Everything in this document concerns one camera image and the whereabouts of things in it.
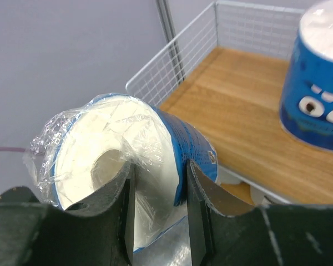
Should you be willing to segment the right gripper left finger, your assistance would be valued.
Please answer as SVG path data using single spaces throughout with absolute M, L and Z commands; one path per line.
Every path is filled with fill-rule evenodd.
M 0 265 L 132 265 L 135 165 L 61 210 L 26 186 L 0 195 Z

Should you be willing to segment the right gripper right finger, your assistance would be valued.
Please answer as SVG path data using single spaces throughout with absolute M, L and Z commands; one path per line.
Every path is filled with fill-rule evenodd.
M 333 204 L 252 206 L 186 172 L 193 265 L 333 265 Z

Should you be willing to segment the blue roll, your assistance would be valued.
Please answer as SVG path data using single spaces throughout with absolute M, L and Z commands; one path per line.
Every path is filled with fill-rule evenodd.
M 284 129 L 333 151 L 333 1 L 301 17 L 279 104 Z
M 43 201 L 67 209 L 136 166 L 134 251 L 186 216 L 186 162 L 217 180 L 218 159 L 194 126 L 124 94 L 105 94 L 52 117 L 23 162 Z

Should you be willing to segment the white wire wooden shelf rack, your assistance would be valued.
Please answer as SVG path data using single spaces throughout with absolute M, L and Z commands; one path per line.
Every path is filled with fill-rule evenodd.
M 302 9 L 217 1 L 127 83 L 192 124 L 229 175 L 281 202 L 333 203 L 333 151 L 297 140 L 279 101 Z

